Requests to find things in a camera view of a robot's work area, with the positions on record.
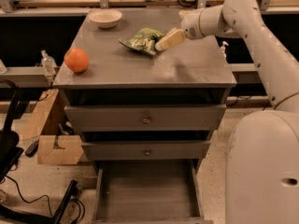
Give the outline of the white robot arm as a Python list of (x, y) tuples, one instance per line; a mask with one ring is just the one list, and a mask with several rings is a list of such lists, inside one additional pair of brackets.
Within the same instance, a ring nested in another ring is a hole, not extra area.
[(185, 13), (155, 48), (210, 35), (244, 40), (271, 104), (245, 116), (230, 135), (225, 223), (299, 224), (299, 62), (264, 24), (256, 0)]

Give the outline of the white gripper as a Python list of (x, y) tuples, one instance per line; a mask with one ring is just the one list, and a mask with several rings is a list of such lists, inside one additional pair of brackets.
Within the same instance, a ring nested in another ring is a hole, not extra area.
[(202, 33), (200, 29), (200, 15), (202, 10), (181, 10), (178, 14), (182, 19), (181, 29), (173, 28), (160, 39), (156, 44), (155, 48), (159, 51), (163, 51), (179, 45), (184, 42), (185, 38), (190, 40), (201, 39)]

